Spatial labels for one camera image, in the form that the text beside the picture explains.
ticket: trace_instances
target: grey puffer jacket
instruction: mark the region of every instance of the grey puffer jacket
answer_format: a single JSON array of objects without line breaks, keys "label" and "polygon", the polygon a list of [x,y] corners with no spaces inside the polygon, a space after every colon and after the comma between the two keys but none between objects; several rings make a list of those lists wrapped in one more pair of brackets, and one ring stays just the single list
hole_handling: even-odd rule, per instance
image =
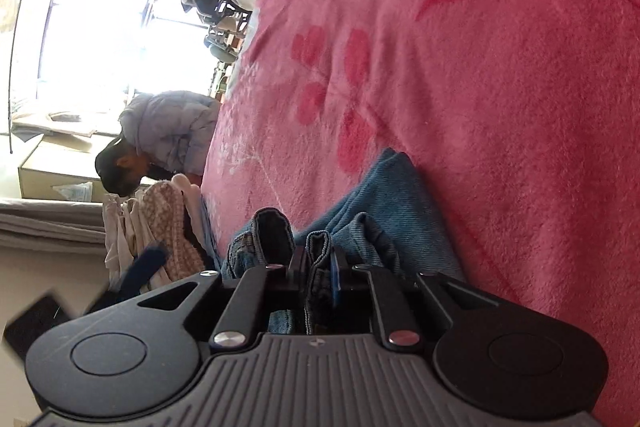
[{"label": "grey puffer jacket", "polygon": [[191,91],[137,95],[120,115],[127,142],[171,172],[204,174],[220,102]]}]

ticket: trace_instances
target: black plastic device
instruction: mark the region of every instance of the black plastic device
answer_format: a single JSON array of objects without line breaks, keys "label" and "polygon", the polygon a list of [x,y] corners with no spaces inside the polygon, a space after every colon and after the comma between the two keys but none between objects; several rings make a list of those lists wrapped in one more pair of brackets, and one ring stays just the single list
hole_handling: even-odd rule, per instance
[{"label": "black plastic device", "polygon": [[318,335],[266,332],[274,311],[303,318],[300,248],[288,267],[204,271],[53,327],[25,359],[34,425],[598,425],[607,358],[587,333],[438,273],[350,266],[340,249],[332,272]]}]

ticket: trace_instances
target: denim fabric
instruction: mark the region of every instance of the denim fabric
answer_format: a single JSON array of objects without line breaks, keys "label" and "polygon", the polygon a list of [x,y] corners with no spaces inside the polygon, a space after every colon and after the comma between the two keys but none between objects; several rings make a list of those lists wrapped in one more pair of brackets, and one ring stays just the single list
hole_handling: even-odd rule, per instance
[{"label": "denim fabric", "polygon": [[305,298],[305,333],[317,333],[330,321],[334,306],[331,280],[331,251],[333,243],[328,232],[312,232],[306,237],[308,279]]},{"label": "denim fabric", "polygon": [[413,277],[421,270],[440,271],[464,280],[440,211],[409,156],[385,149],[364,179],[341,201],[296,234],[326,230],[335,245],[366,263]]},{"label": "denim fabric", "polygon": [[[229,245],[222,264],[223,279],[239,279],[248,269],[266,264],[288,266],[293,255],[294,243],[291,225],[286,216],[276,208],[263,208]],[[269,318],[271,333],[293,333],[293,313],[282,310]]]},{"label": "denim fabric", "polygon": [[217,271],[222,269],[222,260],[218,254],[218,245],[216,244],[216,238],[211,232],[211,224],[209,222],[209,210],[207,209],[207,203],[204,198],[201,198],[201,215],[202,215],[202,233],[204,234],[204,250],[207,255],[213,259],[214,267]]},{"label": "denim fabric", "polygon": [[313,334],[328,322],[332,282],[330,255],[342,247],[352,263],[383,266],[398,277],[440,271],[464,280],[442,218],[409,157],[386,149],[364,179],[304,232],[291,233],[276,208],[264,208],[229,245],[222,275],[236,279],[258,264],[287,266],[295,245],[305,247],[308,283],[305,324],[296,325],[288,311],[271,315],[272,333]]}]

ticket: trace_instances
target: folded cloth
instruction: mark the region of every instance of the folded cloth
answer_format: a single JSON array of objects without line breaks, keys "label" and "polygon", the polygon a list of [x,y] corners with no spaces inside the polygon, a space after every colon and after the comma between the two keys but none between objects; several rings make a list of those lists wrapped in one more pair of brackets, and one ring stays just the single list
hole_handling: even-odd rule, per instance
[{"label": "folded cloth", "polygon": [[348,255],[396,275],[431,269],[464,280],[433,198],[409,156],[391,148],[349,194],[296,235],[296,243],[304,245],[316,230],[329,232]]},{"label": "folded cloth", "polygon": [[249,268],[287,266],[296,245],[305,246],[309,282],[304,324],[288,311],[271,314],[272,333],[313,334],[327,316],[331,293],[330,252],[342,247],[352,262],[383,266],[401,278],[439,271],[463,280],[440,213],[406,154],[385,150],[345,198],[294,236],[286,216],[263,208],[229,245],[222,277],[236,279]]},{"label": "folded cloth", "polygon": [[165,270],[172,281],[204,270],[198,251],[184,237],[184,200],[171,182],[158,182],[142,196],[142,209],[156,241],[169,249]]}]

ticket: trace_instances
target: pink blanket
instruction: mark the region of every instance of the pink blanket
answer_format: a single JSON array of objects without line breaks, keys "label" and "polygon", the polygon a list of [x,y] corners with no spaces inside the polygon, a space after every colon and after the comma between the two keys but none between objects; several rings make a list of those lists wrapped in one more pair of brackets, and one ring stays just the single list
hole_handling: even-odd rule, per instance
[{"label": "pink blanket", "polygon": [[640,420],[640,0],[259,5],[203,187],[221,248],[405,151],[470,281],[593,334],[596,416]]}]

